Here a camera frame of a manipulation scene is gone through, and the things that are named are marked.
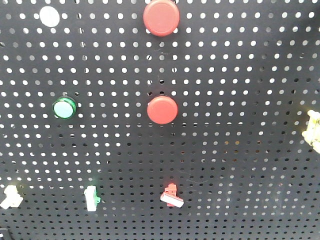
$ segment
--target yellow plastic part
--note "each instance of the yellow plastic part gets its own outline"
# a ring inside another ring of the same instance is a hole
[[[310,116],[309,124],[306,131],[302,133],[302,136],[320,154],[320,112],[310,110],[308,111],[308,115]]]

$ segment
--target pegboard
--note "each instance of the pegboard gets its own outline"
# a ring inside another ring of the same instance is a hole
[[[149,0],[0,1],[0,209],[14,240],[319,240],[317,0],[177,0],[166,37]],[[45,6],[59,23],[40,19]],[[56,118],[68,95],[76,116]],[[152,123],[147,105],[179,113]],[[182,208],[160,195],[178,187]],[[86,209],[84,189],[101,197]]]

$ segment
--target white plastic part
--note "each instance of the white plastic part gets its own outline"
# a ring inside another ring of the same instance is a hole
[[[307,130],[302,133],[304,140],[320,154],[320,113],[310,110]]]
[[[5,200],[0,204],[0,207],[7,210],[8,208],[18,208],[23,201],[23,198],[18,193],[15,185],[9,185],[5,188],[4,194],[6,195]]]
[[[181,208],[185,203],[182,198],[170,195],[165,192],[161,195],[160,200],[167,203],[167,204],[174,205],[178,208]]]
[[[95,212],[97,210],[98,203],[100,203],[100,197],[97,197],[96,186],[88,186],[84,190],[86,208],[88,212]]]

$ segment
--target round red button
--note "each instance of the round red button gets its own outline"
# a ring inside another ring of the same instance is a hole
[[[171,0],[152,0],[144,9],[143,21],[153,35],[164,37],[178,26],[179,9]]]
[[[168,124],[177,117],[178,105],[168,96],[157,96],[149,102],[147,113],[156,124]]]

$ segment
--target green indicator light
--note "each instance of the green indicator light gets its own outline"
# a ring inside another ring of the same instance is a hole
[[[52,105],[54,114],[61,119],[69,119],[76,114],[77,104],[71,97],[61,96]]]

